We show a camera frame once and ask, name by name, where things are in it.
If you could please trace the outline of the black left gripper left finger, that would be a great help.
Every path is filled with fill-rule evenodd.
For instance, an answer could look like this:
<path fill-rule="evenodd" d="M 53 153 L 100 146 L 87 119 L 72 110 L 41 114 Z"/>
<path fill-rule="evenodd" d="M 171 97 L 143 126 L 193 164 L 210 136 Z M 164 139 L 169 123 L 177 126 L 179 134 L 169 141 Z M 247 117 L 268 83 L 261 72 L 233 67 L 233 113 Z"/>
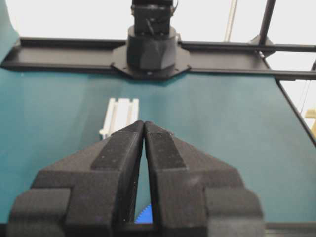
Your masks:
<path fill-rule="evenodd" d="M 42 170 L 19 194 L 9 237 L 110 237 L 131 221 L 143 149 L 137 121 Z"/>

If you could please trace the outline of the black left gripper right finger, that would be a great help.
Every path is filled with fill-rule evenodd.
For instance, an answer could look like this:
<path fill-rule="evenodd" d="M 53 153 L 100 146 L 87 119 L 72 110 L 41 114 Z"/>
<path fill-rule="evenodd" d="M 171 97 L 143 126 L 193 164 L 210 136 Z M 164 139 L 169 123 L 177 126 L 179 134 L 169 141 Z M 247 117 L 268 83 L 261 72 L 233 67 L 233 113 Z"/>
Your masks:
<path fill-rule="evenodd" d="M 164 237 L 261 237 L 257 195 L 233 166 L 152 122 L 144 126 L 154 223 Z"/>

